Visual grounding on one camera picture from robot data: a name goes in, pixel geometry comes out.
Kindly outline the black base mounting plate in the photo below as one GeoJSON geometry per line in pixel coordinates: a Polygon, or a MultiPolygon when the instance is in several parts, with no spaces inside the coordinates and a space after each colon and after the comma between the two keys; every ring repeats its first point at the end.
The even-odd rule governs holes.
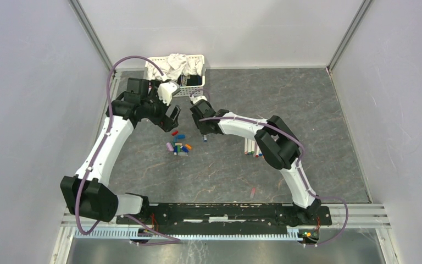
{"type": "Polygon", "coordinates": [[[158,203],[136,218],[167,235],[276,235],[287,228],[332,225],[327,206],[310,218],[284,203],[158,203]]]}

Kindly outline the white crumpled cloth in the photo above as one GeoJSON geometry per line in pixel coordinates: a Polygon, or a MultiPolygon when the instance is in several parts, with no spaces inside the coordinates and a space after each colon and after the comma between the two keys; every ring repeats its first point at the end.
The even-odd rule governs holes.
{"type": "Polygon", "coordinates": [[[172,53],[163,57],[149,57],[163,74],[150,62],[146,62],[146,77],[149,80],[178,80],[180,75],[203,75],[204,55],[172,53]]]}

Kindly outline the black box in basket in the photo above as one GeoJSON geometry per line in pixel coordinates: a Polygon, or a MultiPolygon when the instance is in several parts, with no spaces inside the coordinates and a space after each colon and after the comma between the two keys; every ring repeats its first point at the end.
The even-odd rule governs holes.
{"type": "Polygon", "coordinates": [[[203,80],[200,75],[180,75],[177,83],[181,87],[201,86],[203,84],[203,80]]]}

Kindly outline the green capped marker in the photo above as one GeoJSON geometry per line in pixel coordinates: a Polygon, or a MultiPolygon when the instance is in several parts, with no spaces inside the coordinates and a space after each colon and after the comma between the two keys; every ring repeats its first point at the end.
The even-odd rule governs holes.
{"type": "Polygon", "coordinates": [[[252,147],[252,140],[248,140],[248,149],[249,149],[248,155],[252,155],[251,147],[252,147]]]}

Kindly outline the pink highlighter cap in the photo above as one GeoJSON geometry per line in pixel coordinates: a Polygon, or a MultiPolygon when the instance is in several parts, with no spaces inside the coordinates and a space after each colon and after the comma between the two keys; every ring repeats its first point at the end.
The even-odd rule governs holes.
{"type": "Polygon", "coordinates": [[[172,143],[167,142],[166,143],[166,148],[169,152],[174,152],[174,146],[172,145],[172,143]]]}

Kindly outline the peach capped marker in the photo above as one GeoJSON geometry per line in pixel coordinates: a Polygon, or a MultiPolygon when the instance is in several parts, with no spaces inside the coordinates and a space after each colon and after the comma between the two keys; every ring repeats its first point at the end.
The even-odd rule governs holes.
{"type": "Polygon", "coordinates": [[[244,139],[244,153],[245,153],[245,155],[247,155],[248,154],[248,152],[249,152],[249,149],[248,149],[248,139],[244,139]]]}

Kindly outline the white plastic basket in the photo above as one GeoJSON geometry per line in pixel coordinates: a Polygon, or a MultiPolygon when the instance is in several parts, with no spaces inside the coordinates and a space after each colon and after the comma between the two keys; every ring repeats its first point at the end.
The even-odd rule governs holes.
{"type": "Polygon", "coordinates": [[[144,77],[148,80],[172,80],[180,85],[176,97],[188,97],[205,84],[205,57],[202,54],[172,53],[168,56],[149,57],[145,63],[144,77]]]}

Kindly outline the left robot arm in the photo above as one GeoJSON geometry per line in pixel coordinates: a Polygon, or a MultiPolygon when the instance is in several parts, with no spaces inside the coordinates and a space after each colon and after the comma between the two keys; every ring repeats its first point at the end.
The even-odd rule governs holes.
{"type": "Polygon", "coordinates": [[[72,177],[65,176],[60,188],[72,215],[109,222],[115,216],[129,214],[137,224],[151,216],[148,198],[136,194],[117,195],[109,180],[120,150],[137,124],[148,119],[170,132],[178,126],[180,107],[167,111],[180,86],[172,81],[129,78],[127,89],[108,106],[104,125],[90,154],[72,177]]]}

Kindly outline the pink translucent cap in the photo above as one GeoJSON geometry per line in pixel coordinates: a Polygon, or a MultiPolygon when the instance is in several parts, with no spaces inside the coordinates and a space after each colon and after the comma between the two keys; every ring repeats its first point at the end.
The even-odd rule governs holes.
{"type": "Polygon", "coordinates": [[[250,194],[250,198],[251,198],[251,199],[253,199],[253,198],[254,198],[255,193],[256,193],[256,189],[255,189],[255,188],[252,188],[252,190],[251,190],[251,194],[250,194]]]}

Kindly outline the pink thin marker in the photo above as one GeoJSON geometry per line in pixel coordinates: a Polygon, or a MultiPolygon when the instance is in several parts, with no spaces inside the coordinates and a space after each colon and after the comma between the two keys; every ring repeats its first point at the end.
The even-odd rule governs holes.
{"type": "Polygon", "coordinates": [[[259,157],[259,150],[257,144],[254,144],[254,157],[259,157]]]}

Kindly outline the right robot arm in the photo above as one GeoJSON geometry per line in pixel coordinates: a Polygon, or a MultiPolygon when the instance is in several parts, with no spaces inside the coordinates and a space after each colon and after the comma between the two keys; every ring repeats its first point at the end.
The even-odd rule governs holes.
{"type": "Polygon", "coordinates": [[[321,201],[302,166],[305,149],[280,117],[254,119],[225,109],[215,111],[205,96],[191,96],[190,101],[192,118],[201,134],[235,135],[255,141],[267,164],[278,170],[287,183],[296,219],[310,224],[317,218],[321,201]]]}

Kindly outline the aluminium frame rail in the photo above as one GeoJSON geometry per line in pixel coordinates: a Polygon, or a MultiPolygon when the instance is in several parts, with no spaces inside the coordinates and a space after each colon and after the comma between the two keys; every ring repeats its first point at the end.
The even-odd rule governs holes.
{"type": "Polygon", "coordinates": [[[88,238],[131,240],[292,240],[322,231],[390,229],[383,205],[341,203],[322,205],[304,219],[287,203],[152,203],[138,224],[123,216],[100,222],[88,238]]]}

